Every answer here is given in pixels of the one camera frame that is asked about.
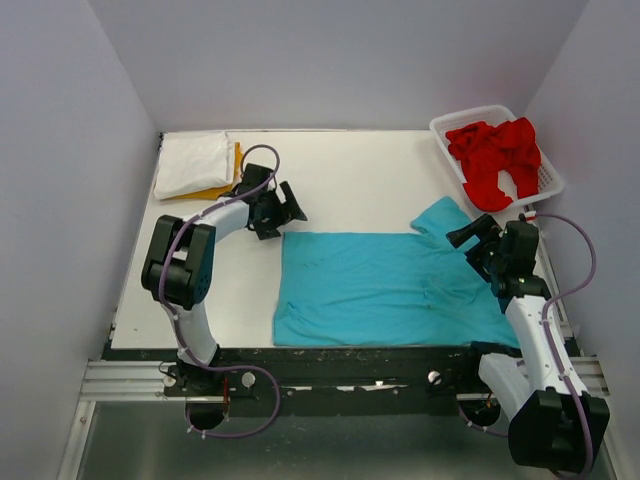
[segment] red garment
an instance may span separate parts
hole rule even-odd
[[[506,170],[518,190],[518,198],[538,193],[540,150],[536,132],[526,118],[497,127],[476,122],[447,132],[449,153],[460,161],[467,183],[464,189],[480,210],[497,212],[513,202],[498,188],[498,173]]]

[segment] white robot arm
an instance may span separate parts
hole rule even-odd
[[[242,182],[230,197],[220,198],[209,207],[210,213],[198,215],[195,221],[188,220],[193,219],[193,215],[184,219],[165,215],[156,223],[142,271],[142,286],[151,291],[154,300],[160,302],[172,320],[174,333],[182,340],[179,344],[188,345],[191,355],[178,350],[178,358],[185,363],[197,365],[191,358],[194,356],[209,365],[218,349],[203,303],[213,276],[215,244],[244,228],[255,231],[260,240],[278,237],[278,227],[292,220],[307,219],[287,182],[280,184],[284,202],[280,201],[275,188],[268,186],[273,172],[267,167],[247,164]],[[162,271],[171,246],[185,224],[188,228],[178,238],[166,270],[162,293],[167,306],[161,301],[159,288]]]
[[[549,289],[533,274],[538,229],[527,220],[521,215],[502,230],[483,215],[447,234],[455,248],[477,237],[466,252],[467,262],[491,284],[518,337],[528,379],[518,360],[496,353],[481,357],[478,375],[509,418],[509,449],[516,463],[588,472],[609,410],[603,399],[589,395],[567,355],[554,308],[548,305]]]

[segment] white table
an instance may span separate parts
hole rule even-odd
[[[449,195],[472,218],[479,214],[429,131],[236,131],[243,149],[266,143],[280,153],[278,180],[288,180],[308,222],[281,231],[411,232],[409,223]],[[258,150],[248,161],[273,165]],[[114,349],[175,348],[169,321],[140,284],[156,220],[185,216],[209,205],[201,200],[149,197],[116,314]],[[496,215],[504,224],[521,210]],[[271,347],[278,301],[281,239],[258,241],[248,230],[216,245],[213,282],[206,299],[211,331],[224,347]]]

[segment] white plastic basket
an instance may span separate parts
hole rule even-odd
[[[453,167],[456,175],[460,179],[460,182],[466,183],[462,169],[460,168],[460,162],[458,162],[451,154],[447,147],[449,146],[449,140],[446,139],[445,134],[451,130],[465,127],[474,122],[487,122],[491,126],[498,126],[507,120],[515,120],[516,116],[511,113],[507,107],[502,105],[490,105],[487,107],[471,108],[469,110],[463,110],[461,112],[450,113],[442,117],[434,118],[429,123],[429,129],[436,135],[436,141],[445,157]],[[511,176],[507,172],[500,172],[498,186],[500,189],[513,198],[513,203],[507,208],[521,207],[530,203],[538,202],[546,198],[552,197],[562,191],[564,188],[564,182],[558,175],[558,172],[549,162],[546,155],[540,150],[540,156],[542,158],[542,164],[538,169],[538,194],[530,197],[518,198],[516,194],[516,186],[511,180]]]

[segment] gray wall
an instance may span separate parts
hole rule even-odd
[[[157,136],[84,0],[0,2],[0,477],[55,478]]]
[[[567,182],[544,209],[578,221],[598,250],[593,284],[566,305],[580,345],[602,362],[631,454],[640,452],[639,20],[637,0],[591,0],[527,109]],[[561,288],[578,284],[586,247],[569,227],[545,229]]]
[[[586,0],[90,0],[163,130],[524,108]]]

